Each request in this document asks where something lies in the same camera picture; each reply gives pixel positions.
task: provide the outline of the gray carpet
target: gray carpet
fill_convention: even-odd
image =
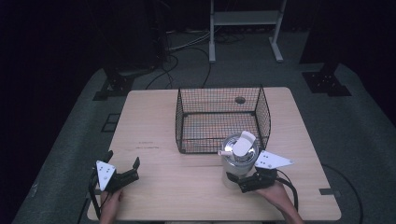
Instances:
[[[300,109],[305,126],[321,162],[340,171],[356,188],[363,206],[363,223],[393,223],[396,220],[396,129],[373,98],[363,88],[359,77],[340,65],[335,75],[347,86],[352,96],[329,97],[311,93],[302,72],[318,71],[322,64],[299,64],[307,33],[279,35],[278,45],[283,63],[274,59],[268,36],[245,35],[231,45],[216,45],[217,61],[211,65],[206,86],[254,85],[288,87]],[[173,34],[172,46],[187,43],[196,35]],[[196,48],[207,52],[207,44]],[[209,64],[197,49],[173,53],[177,67],[170,72],[172,88],[201,87]],[[174,58],[164,64],[175,64]],[[157,69],[138,77],[133,90],[143,90],[163,72]],[[93,101],[106,76],[103,70],[92,74],[64,124],[42,170],[37,177],[36,192],[27,198],[14,223],[92,223],[84,206],[92,166],[103,158],[113,133],[103,133],[107,116],[120,113],[125,97]],[[159,77],[149,89],[169,89],[169,78]],[[335,171],[324,168],[342,217],[335,223],[358,223],[358,200],[348,183]]]

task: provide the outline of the dark background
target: dark background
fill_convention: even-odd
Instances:
[[[217,1],[216,8],[227,4]],[[229,6],[248,10],[277,4],[230,1]],[[159,5],[163,24],[151,1],[0,1],[2,223],[14,218],[95,71],[105,65],[157,66],[163,56],[161,28],[208,28],[209,0]],[[391,0],[289,0],[282,23],[286,32],[311,29],[301,63],[323,63],[336,49],[393,124],[395,27]]]

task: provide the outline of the mesh basket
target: mesh basket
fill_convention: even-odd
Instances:
[[[262,87],[179,89],[176,142],[180,153],[217,153],[228,136],[248,131],[265,148],[271,131]]]

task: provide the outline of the wooden table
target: wooden table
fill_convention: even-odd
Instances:
[[[264,88],[264,92],[272,122],[267,150],[295,162],[280,170],[298,190],[302,218],[339,219],[341,212],[333,195],[319,192],[330,186],[290,90]],[[177,90],[129,93],[110,146],[114,151],[110,163],[123,173],[139,157],[140,179],[125,187],[118,219],[283,220],[258,194],[224,187],[220,156],[178,152],[176,104]],[[97,219],[92,205],[88,218]]]

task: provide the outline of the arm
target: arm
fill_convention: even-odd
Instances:
[[[122,199],[122,189],[117,190],[114,193],[103,191],[100,195],[102,202],[102,214],[100,216],[101,224],[112,224],[116,220],[117,211],[120,207],[120,201]]]
[[[276,181],[273,186],[266,189],[256,189],[256,192],[275,206],[282,213],[288,224],[304,223],[291,202],[288,193],[285,191],[283,184]]]

